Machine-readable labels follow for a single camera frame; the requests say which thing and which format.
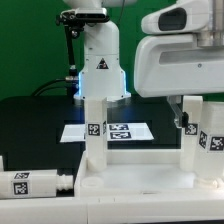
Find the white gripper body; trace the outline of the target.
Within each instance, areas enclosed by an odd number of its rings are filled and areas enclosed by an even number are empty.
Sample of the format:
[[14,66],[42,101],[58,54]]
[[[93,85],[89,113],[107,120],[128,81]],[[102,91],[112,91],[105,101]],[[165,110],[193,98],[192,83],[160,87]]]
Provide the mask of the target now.
[[224,47],[193,34],[147,36],[137,46],[134,88],[142,97],[224,92]]

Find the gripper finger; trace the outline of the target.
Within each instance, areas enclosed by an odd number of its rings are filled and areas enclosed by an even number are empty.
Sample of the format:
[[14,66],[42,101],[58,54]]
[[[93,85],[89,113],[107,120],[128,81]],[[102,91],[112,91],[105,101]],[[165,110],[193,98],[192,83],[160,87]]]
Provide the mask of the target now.
[[175,114],[174,124],[177,128],[186,128],[189,121],[189,115],[181,108],[181,96],[168,96],[167,102],[169,103],[172,111]]

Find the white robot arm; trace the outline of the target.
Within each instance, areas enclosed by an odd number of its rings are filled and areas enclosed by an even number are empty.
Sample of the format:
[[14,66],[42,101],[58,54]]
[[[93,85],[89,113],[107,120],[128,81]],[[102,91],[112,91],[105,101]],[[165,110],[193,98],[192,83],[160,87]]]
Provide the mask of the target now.
[[[63,0],[63,23],[82,31],[84,68],[79,96],[114,100],[128,95],[119,64],[118,28],[107,14],[122,0]],[[134,88],[142,97],[165,96],[183,128],[189,115],[178,107],[185,94],[224,92],[224,0],[176,0],[141,20],[146,36],[134,61]]]

